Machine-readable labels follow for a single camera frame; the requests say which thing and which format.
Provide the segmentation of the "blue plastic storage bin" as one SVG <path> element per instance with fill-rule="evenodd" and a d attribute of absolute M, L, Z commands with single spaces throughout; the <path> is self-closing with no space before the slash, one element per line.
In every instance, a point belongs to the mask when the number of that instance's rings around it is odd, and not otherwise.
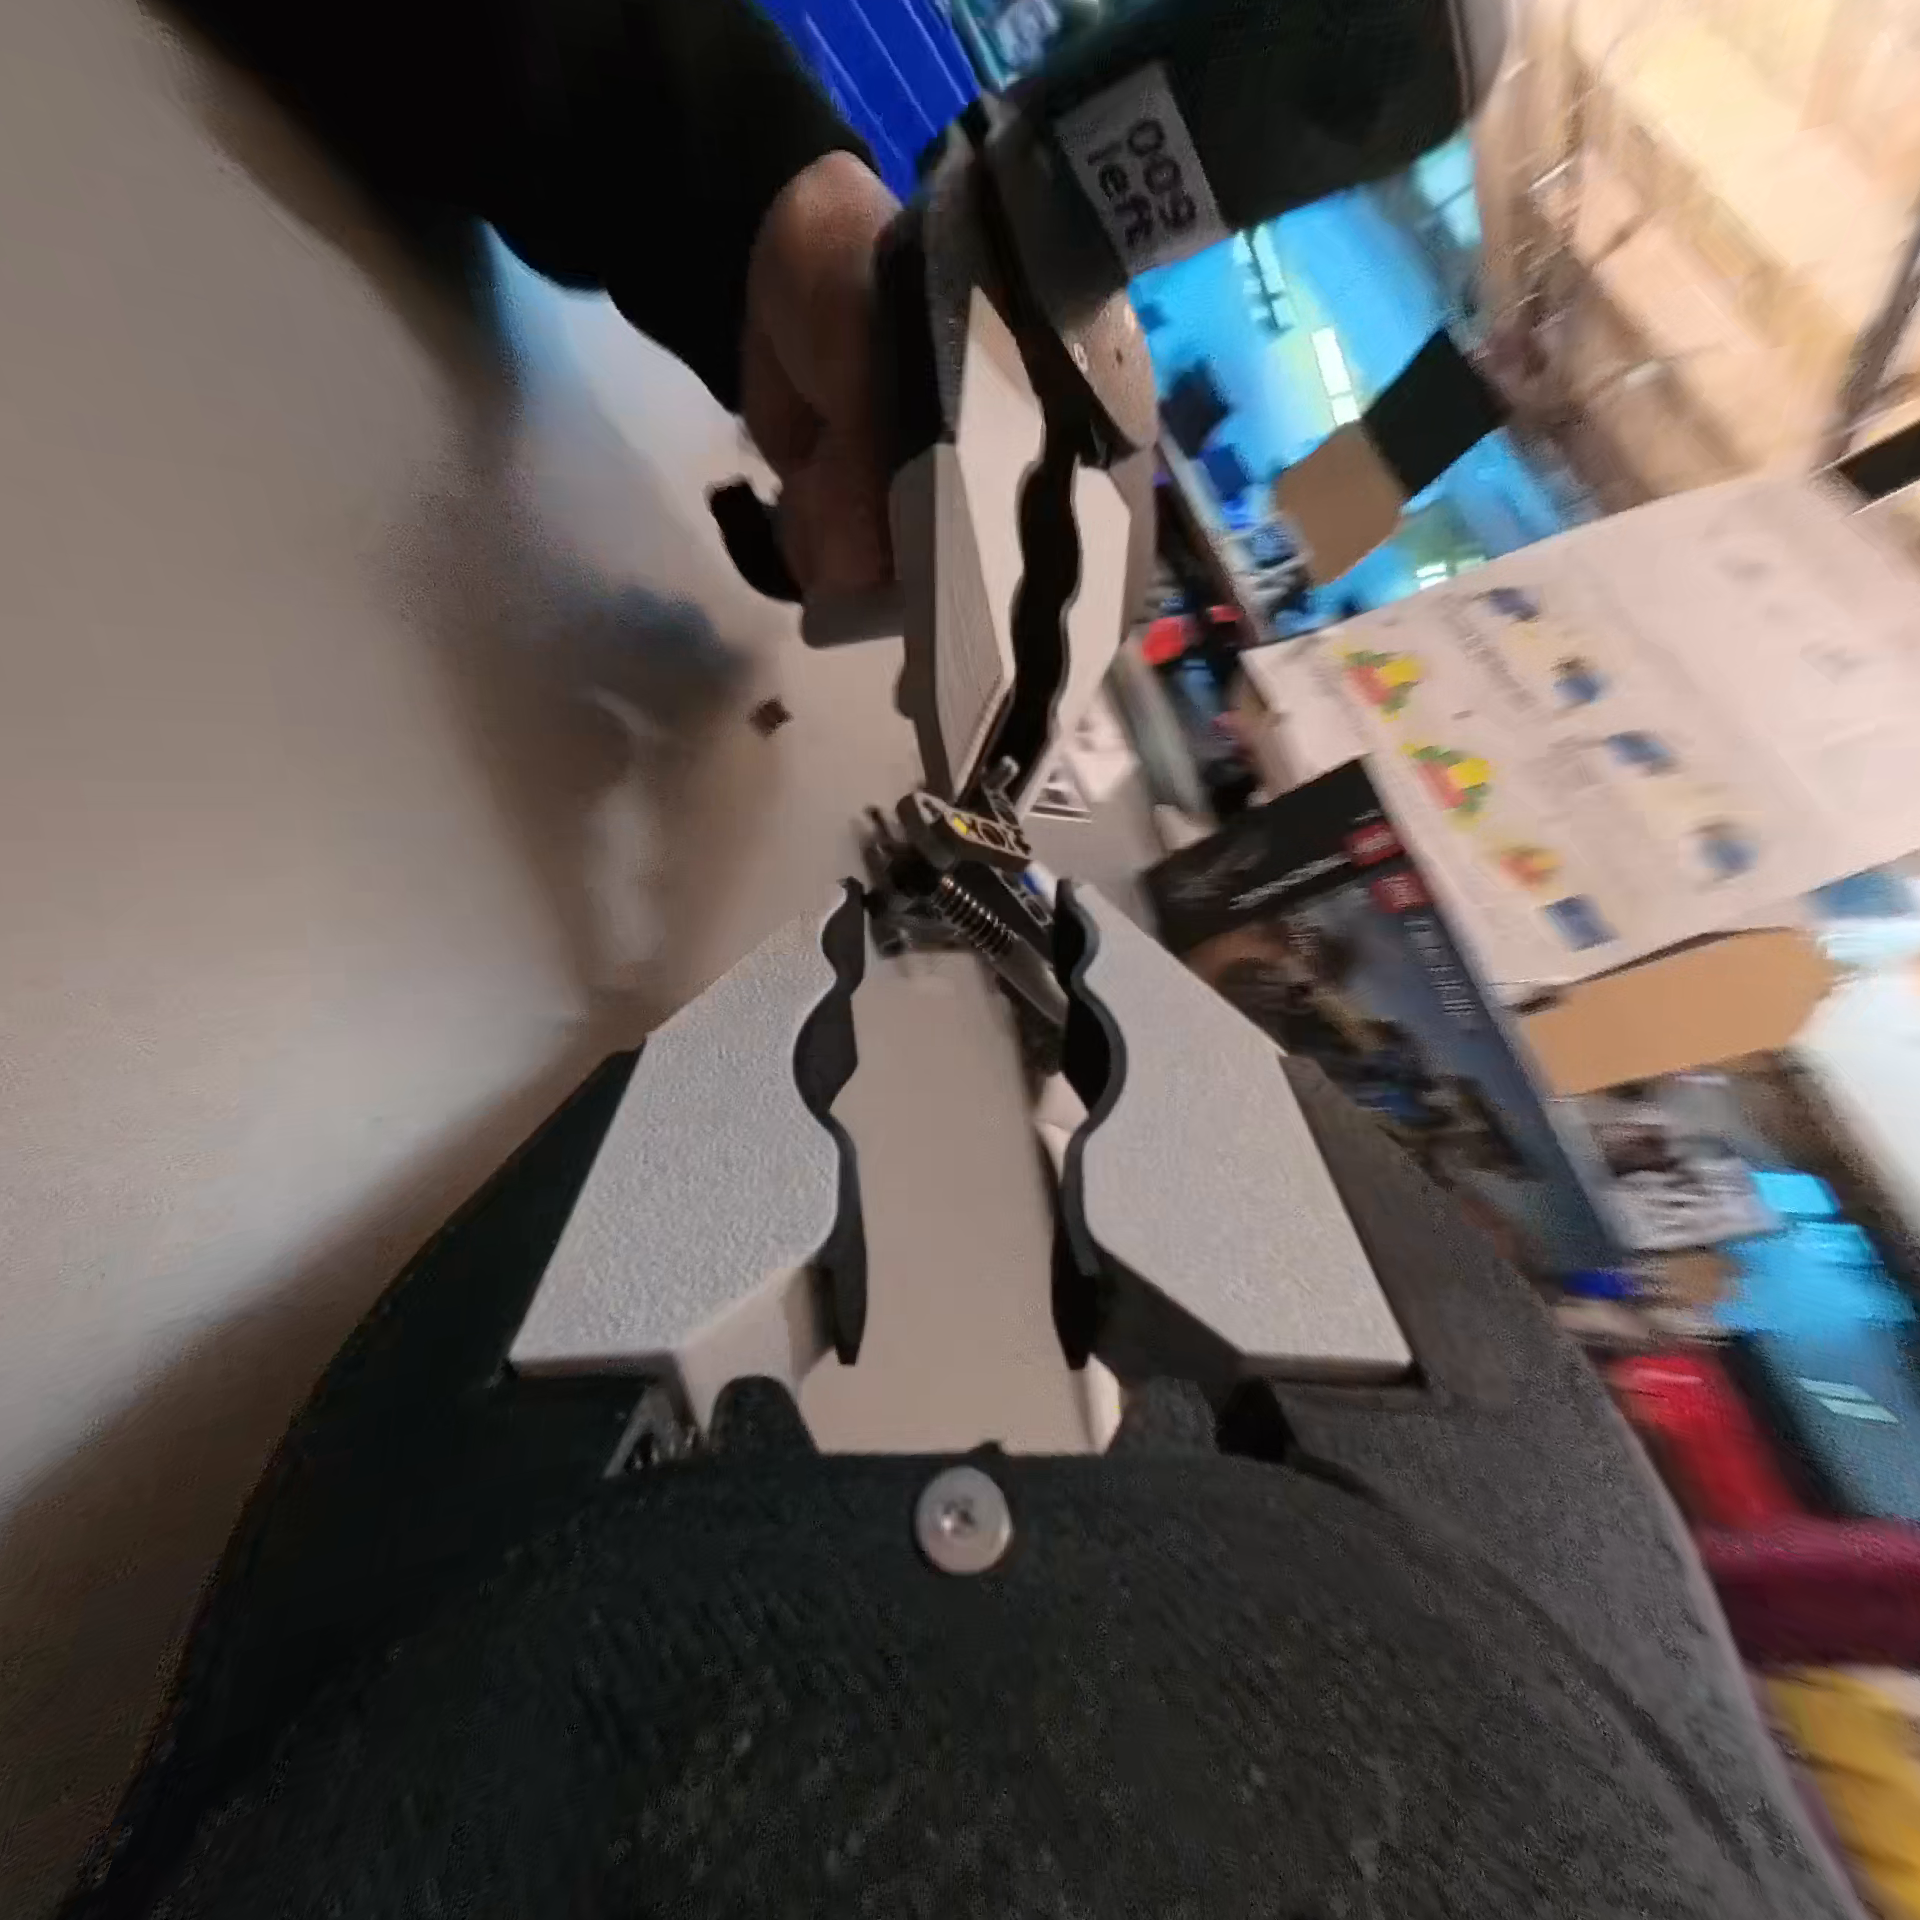
<path fill-rule="evenodd" d="M 960 31 L 935 2 L 758 2 L 836 111 L 872 154 L 895 199 L 922 155 L 979 95 Z"/>

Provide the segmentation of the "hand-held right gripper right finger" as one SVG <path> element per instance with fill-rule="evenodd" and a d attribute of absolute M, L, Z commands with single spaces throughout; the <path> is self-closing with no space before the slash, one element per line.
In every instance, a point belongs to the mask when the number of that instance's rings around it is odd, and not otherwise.
<path fill-rule="evenodd" d="M 1055 897 L 1055 1330 L 1143 1383 L 1400 1383 L 1411 1346 L 1256 1022 L 1091 885 Z"/>

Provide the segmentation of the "red container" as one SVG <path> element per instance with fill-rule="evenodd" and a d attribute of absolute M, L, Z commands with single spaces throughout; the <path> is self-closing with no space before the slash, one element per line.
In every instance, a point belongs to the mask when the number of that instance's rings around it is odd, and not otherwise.
<path fill-rule="evenodd" d="M 1601 1377 L 1694 1526 L 1765 1530 L 1806 1513 L 1711 1350 L 1615 1357 L 1601 1365 Z"/>

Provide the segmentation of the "white instruction sheet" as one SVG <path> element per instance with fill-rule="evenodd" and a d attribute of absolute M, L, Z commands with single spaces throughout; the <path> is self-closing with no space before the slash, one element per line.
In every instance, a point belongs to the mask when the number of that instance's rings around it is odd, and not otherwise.
<path fill-rule="evenodd" d="M 1915 528 L 1682 491 L 1243 657 L 1284 791 L 1358 758 L 1551 1095 L 1789 1046 L 1821 890 L 1915 873 Z"/>

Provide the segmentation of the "person's left hand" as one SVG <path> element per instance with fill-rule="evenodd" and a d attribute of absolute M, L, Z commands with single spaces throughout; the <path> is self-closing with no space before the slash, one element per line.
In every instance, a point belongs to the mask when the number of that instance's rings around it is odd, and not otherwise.
<path fill-rule="evenodd" d="M 878 241 L 895 212 L 862 158 L 832 150 L 780 187 L 747 257 L 738 396 L 805 598 L 894 582 L 872 348 Z"/>

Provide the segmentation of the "lego set box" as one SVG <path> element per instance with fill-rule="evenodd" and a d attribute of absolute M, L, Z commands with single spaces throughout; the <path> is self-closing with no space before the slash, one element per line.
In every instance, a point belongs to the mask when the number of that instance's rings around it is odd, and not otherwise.
<path fill-rule="evenodd" d="M 1316 1063 L 1538 1286 L 1615 1246 L 1362 758 L 1140 877 L 1169 952 Z"/>

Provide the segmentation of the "yellow object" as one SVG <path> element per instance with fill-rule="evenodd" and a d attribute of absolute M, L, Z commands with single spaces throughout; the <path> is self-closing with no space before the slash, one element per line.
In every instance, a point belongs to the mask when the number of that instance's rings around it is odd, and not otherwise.
<path fill-rule="evenodd" d="M 1916 1673 L 1773 1668 L 1763 1695 L 1858 1895 L 1873 1914 L 1916 1918 Z"/>

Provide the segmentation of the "maroon bottle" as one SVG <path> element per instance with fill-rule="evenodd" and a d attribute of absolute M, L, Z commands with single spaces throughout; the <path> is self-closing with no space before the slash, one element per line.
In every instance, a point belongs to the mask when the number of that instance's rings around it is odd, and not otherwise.
<path fill-rule="evenodd" d="M 1916 1526 L 1792 1518 L 1694 1550 L 1750 1666 L 1916 1668 Z"/>

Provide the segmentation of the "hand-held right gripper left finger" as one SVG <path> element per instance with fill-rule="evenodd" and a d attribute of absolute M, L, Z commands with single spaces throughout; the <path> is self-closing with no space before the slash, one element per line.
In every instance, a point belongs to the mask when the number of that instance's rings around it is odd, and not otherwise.
<path fill-rule="evenodd" d="M 862 889 L 783 923 L 639 1046 L 508 1348 L 532 1377 L 804 1383 L 866 1321 L 857 1147 Z"/>

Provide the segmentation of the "person's left forearm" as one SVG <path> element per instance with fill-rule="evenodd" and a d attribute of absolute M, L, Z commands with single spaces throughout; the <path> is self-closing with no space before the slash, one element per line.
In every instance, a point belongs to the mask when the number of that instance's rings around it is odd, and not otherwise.
<path fill-rule="evenodd" d="M 604 294 L 739 411 L 747 261 L 780 189 L 869 150 L 743 2 L 181 2 L 353 177 Z"/>

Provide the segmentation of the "grey lego suspension assembly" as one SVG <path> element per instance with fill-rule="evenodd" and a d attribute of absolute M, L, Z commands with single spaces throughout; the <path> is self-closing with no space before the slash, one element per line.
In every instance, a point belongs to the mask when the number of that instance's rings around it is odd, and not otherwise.
<path fill-rule="evenodd" d="M 1033 1074 L 1063 1058 L 1067 999 L 1055 972 L 1055 885 L 1012 803 L 998 758 L 960 803 L 926 788 L 865 806 L 857 849 L 881 954 L 971 952 L 1012 1007 Z"/>

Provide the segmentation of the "brown cardboard flap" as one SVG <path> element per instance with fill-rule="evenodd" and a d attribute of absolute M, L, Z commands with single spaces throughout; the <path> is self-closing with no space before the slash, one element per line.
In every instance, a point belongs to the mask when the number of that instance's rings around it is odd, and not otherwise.
<path fill-rule="evenodd" d="M 1505 423 L 1505 400 L 1451 331 L 1423 339 L 1357 421 L 1272 484 L 1309 587 L 1330 587 L 1393 538 L 1407 504 Z"/>

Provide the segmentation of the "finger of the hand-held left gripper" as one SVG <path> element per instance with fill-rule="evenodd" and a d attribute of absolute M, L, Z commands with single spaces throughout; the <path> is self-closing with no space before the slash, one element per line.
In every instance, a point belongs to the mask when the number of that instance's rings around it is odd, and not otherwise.
<path fill-rule="evenodd" d="M 960 799 L 1017 685 L 1020 493 L 1041 464 L 1045 410 L 1017 336 L 983 286 L 930 299 L 894 344 L 895 706 L 915 730 L 922 784 Z"/>
<path fill-rule="evenodd" d="M 1111 675 L 1153 574 L 1153 450 L 1116 468 L 1047 455 L 1020 491 L 1020 585 L 1012 598 L 1012 696 L 991 762 L 1029 803 Z"/>

